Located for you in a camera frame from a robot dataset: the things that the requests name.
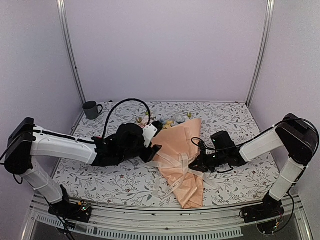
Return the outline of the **white lace ribbon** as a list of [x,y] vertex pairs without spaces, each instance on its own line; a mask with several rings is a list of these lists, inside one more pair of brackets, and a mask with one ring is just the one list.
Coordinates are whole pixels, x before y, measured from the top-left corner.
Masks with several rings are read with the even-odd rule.
[[176,168],[176,169],[179,169],[182,171],[182,176],[180,178],[178,178],[172,185],[167,187],[166,190],[163,191],[163,193],[159,192],[160,179],[157,178],[156,181],[154,182],[153,191],[152,191],[152,195],[154,197],[157,197],[162,200],[168,198],[171,193],[173,193],[176,189],[178,189],[182,185],[187,173],[191,173],[191,174],[194,174],[194,175],[202,178],[203,181],[206,182],[206,184],[212,188],[219,187],[217,183],[210,180],[203,172],[189,169],[189,164],[192,163],[199,155],[189,157],[187,153],[180,153],[178,155],[179,161],[175,160],[174,158],[172,158],[169,155],[164,154],[164,153],[162,153],[162,154],[158,153],[157,155],[159,155],[161,158],[165,159],[167,162],[173,162],[173,164],[170,165],[168,163],[163,163],[163,162],[159,162],[159,161],[151,161],[151,162],[147,163],[146,165],[149,167],[156,167],[156,168],[161,168],[161,169]]

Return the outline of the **beige wrapping paper sheet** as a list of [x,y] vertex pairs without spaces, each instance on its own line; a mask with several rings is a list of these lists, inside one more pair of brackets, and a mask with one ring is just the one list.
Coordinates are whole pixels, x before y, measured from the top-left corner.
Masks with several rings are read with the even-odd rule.
[[200,133],[201,119],[196,118],[163,129],[153,138],[152,143],[160,145],[161,149],[149,166],[157,167],[168,184],[161,187],[161,181],[156,180],[152,193],[155,197],[164,200],[174,194],[183,209],[203,206],[204,174],[189,169],[189,164],[200,154],[191,139],[199,137]]

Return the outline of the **pale pink white flower stem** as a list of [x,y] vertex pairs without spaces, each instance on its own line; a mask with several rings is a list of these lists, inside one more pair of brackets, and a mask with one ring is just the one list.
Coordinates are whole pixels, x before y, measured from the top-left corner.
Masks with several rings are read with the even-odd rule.
[[140,126],[141,128],[146,127],[147,125],[149,125],[150,123],[152,123],[154,121],[154,116],[151,114],[151,116],[149,116],[149,113],[146,111],[144,113],[144,115],[138,117],[135,119],[135,123]]

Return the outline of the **blue fake flower stem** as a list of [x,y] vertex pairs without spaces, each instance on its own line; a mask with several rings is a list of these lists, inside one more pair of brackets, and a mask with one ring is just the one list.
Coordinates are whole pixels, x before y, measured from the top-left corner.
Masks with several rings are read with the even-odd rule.
[[182,114],[176,114],[173,116],[162,116],[159,121],[164,125],[166,121],[174,121],[174,126],[183,124],[186,122],[185,117]]

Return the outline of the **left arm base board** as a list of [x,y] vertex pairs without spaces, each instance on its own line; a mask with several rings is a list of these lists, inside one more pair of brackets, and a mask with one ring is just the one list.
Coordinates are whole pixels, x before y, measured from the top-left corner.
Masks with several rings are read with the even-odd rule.
[[83,201],[73,203],[62,200],[55,204],[50,203],[48,212],[63,219],[89,223],[92,215],[92,207]]

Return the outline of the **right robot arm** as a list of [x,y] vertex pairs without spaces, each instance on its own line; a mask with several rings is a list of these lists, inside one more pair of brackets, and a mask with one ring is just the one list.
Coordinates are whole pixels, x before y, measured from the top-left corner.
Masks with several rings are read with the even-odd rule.
[[279,176],[258,208],[262,218],[269,218],[317,154],[320,134],[309,120],[289,113],[280,122],[244,143],[235,144],[227,131],[213,134],[211,141],[213,147],[208,147],[199,137],[191,139],[192,144],[199,148],[199,156],[189,164],[191,169],[203,173],[215,172],[221,165],[241,167],[267,153],[282,157]]

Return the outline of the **right arm base board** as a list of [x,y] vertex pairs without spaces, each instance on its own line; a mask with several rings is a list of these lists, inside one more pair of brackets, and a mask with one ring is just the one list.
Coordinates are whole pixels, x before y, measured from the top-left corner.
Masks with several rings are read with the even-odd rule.
[[263,221],[256,224],[258,231],[263,235],[273,235],[278,229],[284,213],[282,205],[277,206],[275,210],[270,210],[261,203],[243,207],[239,212],[239,216],[245,223]]

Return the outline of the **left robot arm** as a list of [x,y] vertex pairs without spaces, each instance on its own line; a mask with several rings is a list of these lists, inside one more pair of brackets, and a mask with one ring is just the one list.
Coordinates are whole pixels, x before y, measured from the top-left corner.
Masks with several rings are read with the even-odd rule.
[[27,117],[8,138],[7,149],[1,157],[10,174],[27,180],[63,217],[70,217],[75,210],[68,194],[49,177],[36,157],[70,159],[95,167],[118,166],[137,157],[149,163],[161,149],[161,145],[152,144],[161,129],[162,124],[158,121],[144,128],[126,123],[107,138],[85,139],[46,130]]

